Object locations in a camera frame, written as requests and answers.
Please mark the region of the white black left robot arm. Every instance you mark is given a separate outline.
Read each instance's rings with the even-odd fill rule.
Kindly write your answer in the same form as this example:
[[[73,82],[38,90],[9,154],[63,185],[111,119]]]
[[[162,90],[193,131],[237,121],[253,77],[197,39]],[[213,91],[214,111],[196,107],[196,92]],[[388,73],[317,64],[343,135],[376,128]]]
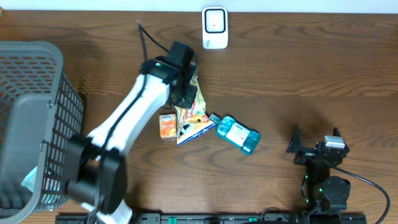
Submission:
[[[193,105],[197,88],[190,81],[197,70],[194,50],[174,42],[166,56],[142,63],[132,90],[106,121],[87,137],[74,134],[67,141],[62,190],[90,211],[83,223],[129,223],[126,157],[159,108]]]

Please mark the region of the light green packet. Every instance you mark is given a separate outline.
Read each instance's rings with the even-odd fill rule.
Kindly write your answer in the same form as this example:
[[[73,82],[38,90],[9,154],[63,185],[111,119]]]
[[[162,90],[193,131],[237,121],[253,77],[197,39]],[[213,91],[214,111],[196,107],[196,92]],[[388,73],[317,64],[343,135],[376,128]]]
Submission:
[[[21,185],[27,188],[29,191],[33,192],[35,188],[35,179],[37,175],[37,167],[32,169],[23,179]]]

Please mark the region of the orange small carton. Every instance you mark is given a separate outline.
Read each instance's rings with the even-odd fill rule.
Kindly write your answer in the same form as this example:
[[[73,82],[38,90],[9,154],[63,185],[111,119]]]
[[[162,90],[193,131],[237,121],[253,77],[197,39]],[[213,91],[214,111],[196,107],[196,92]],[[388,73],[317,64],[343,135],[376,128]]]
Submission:
[[[175,138],[177,136],[177,117],[175,114],[160,115],[159,126],[162,139]]]

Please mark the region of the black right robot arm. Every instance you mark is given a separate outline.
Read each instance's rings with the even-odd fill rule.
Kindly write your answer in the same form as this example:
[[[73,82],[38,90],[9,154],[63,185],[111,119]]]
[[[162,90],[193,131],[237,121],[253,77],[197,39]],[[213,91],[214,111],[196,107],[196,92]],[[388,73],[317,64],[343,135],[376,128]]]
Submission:
[[[349,147],[337,128],[314,147],[305,147],[299,127],[296,126],[286,152],[295,155],[294,164],[305,166],[302,195],[307,198],[311,211],[329,213],[347,209],[351,184],[346,179],[330,174],[330,170],[340,165],[349,153]]]

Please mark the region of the blue mouthwash bottle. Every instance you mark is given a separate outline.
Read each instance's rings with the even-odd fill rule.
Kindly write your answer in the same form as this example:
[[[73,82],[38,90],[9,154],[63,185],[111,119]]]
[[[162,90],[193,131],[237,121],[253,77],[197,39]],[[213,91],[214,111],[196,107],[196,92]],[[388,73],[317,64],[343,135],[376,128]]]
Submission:
[[[261,140],[257,131],[247,128],[231,116],[221,118],[211,114],[209,119],[216,124],[216,135],[239,148],[245,155],[251,155]]]

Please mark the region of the yellow snack bag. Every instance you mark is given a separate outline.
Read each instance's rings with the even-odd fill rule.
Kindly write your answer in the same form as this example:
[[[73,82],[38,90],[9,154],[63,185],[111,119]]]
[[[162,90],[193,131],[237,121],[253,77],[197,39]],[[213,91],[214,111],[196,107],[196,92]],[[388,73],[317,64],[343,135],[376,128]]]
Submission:
[[[177,110],[177,144],[179,146],[201,136],[216,126],[206,115],[206,103],[197,76],[192,78],[190,84],[197,87],[192,107],[175,107]]]

